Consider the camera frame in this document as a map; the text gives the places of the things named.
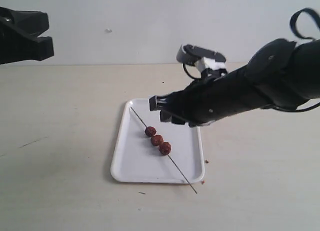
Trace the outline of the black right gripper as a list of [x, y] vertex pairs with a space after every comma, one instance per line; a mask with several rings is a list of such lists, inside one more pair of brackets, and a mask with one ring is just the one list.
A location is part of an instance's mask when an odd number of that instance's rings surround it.
[[205, 126], [240, 113], [240, 69], [206, 70], [201, 79], [184, 90], [154, 95], [148, 100], [150, 111], [160, 111], [162, 123]]

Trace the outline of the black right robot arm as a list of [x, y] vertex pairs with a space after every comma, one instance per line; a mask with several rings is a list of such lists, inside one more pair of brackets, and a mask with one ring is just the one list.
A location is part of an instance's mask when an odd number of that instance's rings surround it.
[[162, 122], [206, 126], [255, 109], [298, 113], [320, 96], [320, 42], [298, 45], [283, 38], [263, 46], [250, 61], [232, 71], [218, 52], [182, 47], [177, 59], [200, 72], [185, 89], [149, 99]]

